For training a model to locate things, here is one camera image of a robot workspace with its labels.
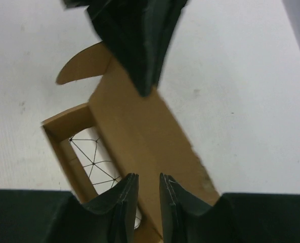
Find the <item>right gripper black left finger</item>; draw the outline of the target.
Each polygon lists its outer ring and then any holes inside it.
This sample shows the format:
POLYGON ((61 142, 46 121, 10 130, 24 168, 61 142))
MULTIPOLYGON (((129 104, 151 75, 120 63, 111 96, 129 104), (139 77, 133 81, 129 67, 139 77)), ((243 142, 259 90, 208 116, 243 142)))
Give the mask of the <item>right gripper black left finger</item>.
POLYGON ((87 203, 70 191, 0 189, 0 242, 133 242, 139 176, 87 203))

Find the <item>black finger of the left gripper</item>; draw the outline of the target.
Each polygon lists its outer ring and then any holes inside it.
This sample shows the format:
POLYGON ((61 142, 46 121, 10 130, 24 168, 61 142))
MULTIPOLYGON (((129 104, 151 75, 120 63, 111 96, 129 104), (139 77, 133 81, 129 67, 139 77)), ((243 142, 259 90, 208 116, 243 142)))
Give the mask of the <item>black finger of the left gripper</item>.
POLYGON ((96 34, 129 74, 142 97, 160 80, 173 32, 187 1, 63 1, 86 7, 96 34))

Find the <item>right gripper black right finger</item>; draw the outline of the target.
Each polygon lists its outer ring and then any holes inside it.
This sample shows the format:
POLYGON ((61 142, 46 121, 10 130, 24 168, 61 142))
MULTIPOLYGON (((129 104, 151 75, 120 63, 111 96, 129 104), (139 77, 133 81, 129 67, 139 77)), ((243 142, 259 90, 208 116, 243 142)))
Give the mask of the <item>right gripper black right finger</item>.
POLYGON ((160 174, 164 242, 300 242, 300 195, 224 193, 210 206, 160 174))

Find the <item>brown cardboard express box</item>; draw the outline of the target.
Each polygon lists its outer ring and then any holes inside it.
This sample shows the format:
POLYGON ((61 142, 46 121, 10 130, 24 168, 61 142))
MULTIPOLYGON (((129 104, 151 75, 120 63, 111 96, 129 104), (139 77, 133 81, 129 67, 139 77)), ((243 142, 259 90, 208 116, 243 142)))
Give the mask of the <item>brown cardboard express box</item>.
POLYGON ((138 203, 143 217, 134 241, 162 242, 160 174, 171 175, 210 205, 218 200, 219 194, 157 90, 141 97, 125 69, 103 43, 72 57, 56 82, 63 85, 94 76, 100 76, 101 80, 87 103, 46 119, 42 127, 82 203, 97 194, 69 138, 95 127, 120 174, 139 175, 138 203))

